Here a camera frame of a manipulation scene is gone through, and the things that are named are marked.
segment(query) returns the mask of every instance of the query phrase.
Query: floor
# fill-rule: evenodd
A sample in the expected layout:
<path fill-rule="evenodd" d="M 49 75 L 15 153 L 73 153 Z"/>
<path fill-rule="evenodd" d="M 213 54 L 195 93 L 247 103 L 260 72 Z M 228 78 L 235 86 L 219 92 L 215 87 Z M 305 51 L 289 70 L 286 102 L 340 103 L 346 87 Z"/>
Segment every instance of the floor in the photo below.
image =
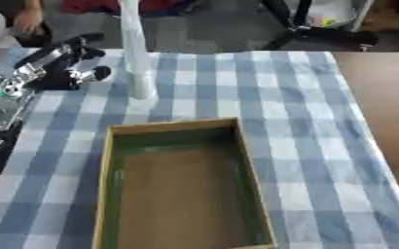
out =
<path fill-rule="evenodd" d="M 71 15 L 59 10 L 61 0 L 45 0 L 46 20 L 56 40 L 86 32 L 104 32 L 100 48 L 120 48 L 120 21 L 102 14 Z M 204 0 L 185 17 L 144 18 L 147 47 L 153 52 L 228 53 L 259 50 L 282 31 L 255 0 Z M 399 52 L 399 33 L 382 33 L 376 52 Z M 292 42 L 288 51 L 344 51 L 325 44 Z"/>

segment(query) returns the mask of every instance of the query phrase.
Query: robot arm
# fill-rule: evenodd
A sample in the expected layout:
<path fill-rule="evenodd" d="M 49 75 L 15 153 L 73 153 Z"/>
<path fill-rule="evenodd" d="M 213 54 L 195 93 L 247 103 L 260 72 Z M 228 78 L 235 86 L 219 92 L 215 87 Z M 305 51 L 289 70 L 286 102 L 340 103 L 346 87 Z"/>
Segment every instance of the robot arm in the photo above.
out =
<path fill-rule="evenodd" d="M 103 39 L 102 34 L 86 34 L 45 47 L 15 65 L 10 76 L 0 75 L 0 131 L 22 119 L 34 96 L 43 90 L 79 89 L 81 84 L 101 81 L 111 74 L 106 66 L 80 72 L 75 64 L 105 52 L 88 47 Z"/>

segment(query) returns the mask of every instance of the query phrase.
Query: transparent cylinder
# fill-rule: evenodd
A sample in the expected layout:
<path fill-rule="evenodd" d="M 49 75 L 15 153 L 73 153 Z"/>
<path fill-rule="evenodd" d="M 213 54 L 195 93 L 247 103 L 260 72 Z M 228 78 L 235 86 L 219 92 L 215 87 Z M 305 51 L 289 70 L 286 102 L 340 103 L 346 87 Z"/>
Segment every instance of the transparent cylinder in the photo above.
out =
<path fill-rule="evenodd" d="M 145 46 L 139 17 L 139 0 L 119 0 L 123 33 L 124 59 L 128 79 L 128 95 L 137 99 L 157 96 L 151 71 L 151 60 Z"/>

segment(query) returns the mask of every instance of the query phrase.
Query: person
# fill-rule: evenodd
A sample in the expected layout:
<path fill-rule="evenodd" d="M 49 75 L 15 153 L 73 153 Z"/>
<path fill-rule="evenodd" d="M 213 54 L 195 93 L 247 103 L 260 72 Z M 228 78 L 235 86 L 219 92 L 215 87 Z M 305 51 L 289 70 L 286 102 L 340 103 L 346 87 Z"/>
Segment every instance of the person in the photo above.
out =
<path fill-rule="evenodd" d="M 24 0 L 25 8 L 13 20 L 16 34 L 32 34 L 37 31 L 44 19 L 40 0 Z M 6 28 L 6 20 L 0 14 L 0 48 L 19 46 L 19 42 Z"/>

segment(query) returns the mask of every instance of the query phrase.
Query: chair base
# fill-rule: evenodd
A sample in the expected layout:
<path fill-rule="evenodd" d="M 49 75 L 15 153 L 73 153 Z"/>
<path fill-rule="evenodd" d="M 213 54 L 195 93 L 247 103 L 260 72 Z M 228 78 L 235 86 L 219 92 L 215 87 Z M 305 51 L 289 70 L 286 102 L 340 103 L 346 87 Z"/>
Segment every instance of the chair base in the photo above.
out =
<path fill-rule="evenodd" d="M 353 51 L 365 52 L 378 42 L 371 32 L 349 32 L 322 27 L 298 27 L 288 29 L 264 46 L 264 51 L 276 51 L 292 40 L 320 40 L 339 45 Z"/>

